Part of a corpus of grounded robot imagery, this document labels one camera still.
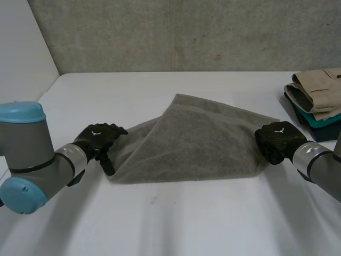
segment folded towel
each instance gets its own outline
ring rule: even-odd
[[[285,92],[317,121],[334,117],[341,113],[341,68],[296,73]]]
[[[337,140],[341,132],[341,115],[337,115],[328,119],[332,123],[327,123],[326,121],[316,121],[312,114],[307,114],[292,103],[290,98],[284,93],[286,98],[291,103],[297,119],[300,124],[307,127],[309,133],[316,142],[323,142],[329,140]]]
[[[129,129],[109,151],[118,183],[252,177],[267,166],[254,132],[277,119],[177,94],[158,119]]]

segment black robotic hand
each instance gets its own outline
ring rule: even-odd
[[[72,144],[79,146],[86,154],[87,160],[95,158],[108,176],[112,176],[115,170],[108,157],[109,148],[121,136],[128,132],[115,124],[95,124],[85,128]]]
[[[293,160],[296,149],[307,142],[306,137],[289,122],[274,122],[255,132],[256,142],[265,159],[280,164],[285,158]]]

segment stack of clothes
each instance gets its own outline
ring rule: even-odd
[[[293,74],[285,96],[316,142],[337,140],[341,131],[341,68]]]

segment gray wall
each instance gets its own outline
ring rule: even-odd
[[[28,0],[60,74],[341,66],[340,0]]]

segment table surface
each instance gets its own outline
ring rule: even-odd
[[[129,128],[158,117],[176,93],[300,127],[283,97],[291,75],[67,74],[39,102],[55,149],[88,124]],[[0,255],[339,255],[340,215],[341,205],[288,160],[255,178],[140,185],[113,184],[90,162],[80,184],[36,213],[0,208]]]

